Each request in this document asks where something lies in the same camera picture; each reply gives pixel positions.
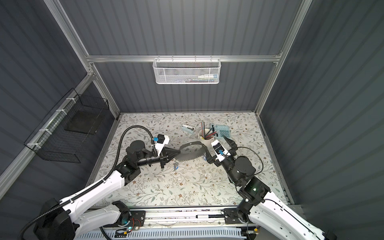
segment gray corrugated wall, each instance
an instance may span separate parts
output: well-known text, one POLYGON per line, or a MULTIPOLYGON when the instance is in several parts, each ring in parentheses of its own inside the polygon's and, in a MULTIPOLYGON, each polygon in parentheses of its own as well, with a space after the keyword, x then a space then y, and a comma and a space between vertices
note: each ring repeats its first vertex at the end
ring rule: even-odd
POLYGON ((151 63, 96 63, 122 112, 253 110, 273 63, 222 63, 219 84, 157 84, 151 63))
POLYGON ((261 114, 295 203, 339 239, 384 234, 383 47, 383 1, 315 1, 261 114))
POLYGON ((0 1, 0 173, 86 75, 41 1, 0 1))
POLYGON ((61 3, 91 55, 273 55, 300 1, 61 3))
MULTIPOLYGON (((299 0, 62 1, 90 55, 275 55, 299 0)), ((122 112, 253 110, 273 63, 223 63, 220 83, 158 85, 149 63, 96 63, 122 112)))
MULTIPOLYGON (((86 71, 43 1, 1 0, 0 36, 2 173, 23 149, 28 135, 56 102, 78 85, 86 71)), ((100 97, 93 84, 84 94, 100 97)), ((85 186, 113 121, 108 113, 87 162, 31 160, 0 200, 0 239, 16 239, 46 200, 60 199, 85 186)))

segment white cup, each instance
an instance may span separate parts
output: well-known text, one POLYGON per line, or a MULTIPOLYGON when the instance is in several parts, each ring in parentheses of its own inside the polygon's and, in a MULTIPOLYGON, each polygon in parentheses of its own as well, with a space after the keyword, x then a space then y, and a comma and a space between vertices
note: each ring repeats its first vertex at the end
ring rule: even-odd
MULTIPOLYGON (((207 134, 207 133, 209 132, 209 130, 210 130, 210 129, 204 129, 205 134, 207 134)), ((199 132, 199 135, 197 136, 197 139, 198 139, 202 144, 206 145, 207 148, 212 147, 211 143, 215 140, 215 138, 214 138, 213 136, 211 136, 211 138, 208 139, 208 140, 203 139, 203 137, 202 137, 202 135, 201 135, 201 130, 200 130, 200 132, 199 132)))

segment black wire basket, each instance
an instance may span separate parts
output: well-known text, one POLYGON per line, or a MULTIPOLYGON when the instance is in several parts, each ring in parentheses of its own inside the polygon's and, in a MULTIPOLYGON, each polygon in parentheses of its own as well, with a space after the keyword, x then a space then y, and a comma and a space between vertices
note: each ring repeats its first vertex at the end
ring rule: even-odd
POLYGON ((31 134, 24 145, 43 160, 81 163, 109 111, 108 101, 77 94, 63 109, 56 111, 56 117, 46 128, 35 131, 38 137, 31 134))

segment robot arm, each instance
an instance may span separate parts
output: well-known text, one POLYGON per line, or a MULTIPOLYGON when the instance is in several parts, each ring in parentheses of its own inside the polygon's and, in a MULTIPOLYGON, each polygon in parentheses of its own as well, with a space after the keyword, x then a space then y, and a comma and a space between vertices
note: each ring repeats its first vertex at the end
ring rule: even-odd
POLYGON ((327 240, 323 231, 291 210, 271 192, 270 188, 254 176, 256 169, 245 156, 236 156, 237 145, 224 137, 231 149, 225 149, 217 140, 212 142, 216 158, 209 163, 222 165, 228 179, 239 186, 243 198, 237 206, 237 216, 242 222, 253 222, 267 229, 282 240, 327 240))
POLYGON ((141 172, 140 166, 159 162, 161 168, 164 168, 166 163, 180 153, 179 150, 164 146, 169 142, 168 136, 159 134, 154 140, 157 156, 146 150, 142 141, 134 141, 127 147, 127 155, 123 161, 115 167, 107 179, 104 177, 81 191, 61 199, 60 202, 54 199, 47 201, 40 214, 52 209, 56 210, 39 217, 33 230, 35 235, 40 240, 74 239, 107 224, 117 222, 120 226, 127 226, 130 223, 131 213, 121 201, 113 202, 99 210, 85 212, 92 205, 136 178, 141 172))
MULTIPOLYGON (((256 169, 245 156, 236 156, 238 149, 234 141, 225 138, 231 149, 225 149, 219 141, 212 142, 216 156, 207 156, 209 164, 222 165, 228 174, 230 182, 240 187, 238 194, 243 197, 237 206, 237 215, 242 222, 253 222, 282 240, 327 240, 322 236, 323 231, 311 225, 271 192, 270 188, 254 176, 256 169)), ((85 189, 65 197, 57 202, 54 199, 47 201, 41 209, 40 216, 24 227, 36 222, 34 233, 40 240, 74 239, 92 229, 117 223, 119 226, 129 226, 132 215, 130 209, 122 202, 116 201, 105 208, 85 213, 92 205, 106 197, 113 191, 127 185, 140 174, 140 166, 151 165, 159 162, 161 168, 180 154, 164 145, 169 142, 169 137, 159 134, 154 138, 153 147, 157 150, 151 152, 145 149, 142 141, 134 141, 127 147, 127 155, 123 161, 116 165, 108 178, 102 178, 85 189)))

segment calculator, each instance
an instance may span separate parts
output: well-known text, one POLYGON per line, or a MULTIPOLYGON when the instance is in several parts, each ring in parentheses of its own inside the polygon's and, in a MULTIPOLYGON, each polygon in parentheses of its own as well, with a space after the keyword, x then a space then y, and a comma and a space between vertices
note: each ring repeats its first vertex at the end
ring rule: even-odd
POLYGON ((218 139, 224 139, 224 136, 226 136, 229 139, 231 138, 231 133, 229 132, 229 127, 227 125, 216 125, 216 124, 209 124, 210 128, 212 126, 214 127, 212 131, 217 131, 217 134, 215 134, 215 138, 218 139))

